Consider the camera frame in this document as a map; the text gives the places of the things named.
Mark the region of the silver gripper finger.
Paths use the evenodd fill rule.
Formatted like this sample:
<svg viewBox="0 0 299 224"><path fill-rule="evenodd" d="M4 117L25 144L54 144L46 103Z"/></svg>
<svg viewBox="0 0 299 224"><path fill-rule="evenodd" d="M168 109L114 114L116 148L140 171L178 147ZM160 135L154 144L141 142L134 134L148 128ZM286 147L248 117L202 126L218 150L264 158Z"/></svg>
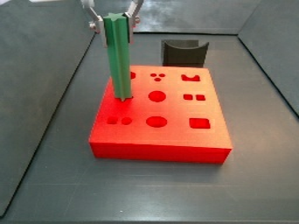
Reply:
<svg viewBox="0 0 299 224"><path fill-rule="evenodd" d="M102 46L106 47L106 34L105 34L105 26L104 26L104 20L102 17L94 12L94 1L93 0L80 0L82 9L88 13L89 17L92 18L92 21L89 22L89 28L94 31L96 34L101 37L101 43Z"/></svg>
<svg viewBox="0 0 299 224"><path fill-rule="evenodd" d="M126 12L124 16L126 17L126 30L128 30L128 43L133 43L133 28L136 24L140 23L140 18L137 16L138 11L141 9L144 0L130 0L130 4L128 6Z"/></svg>

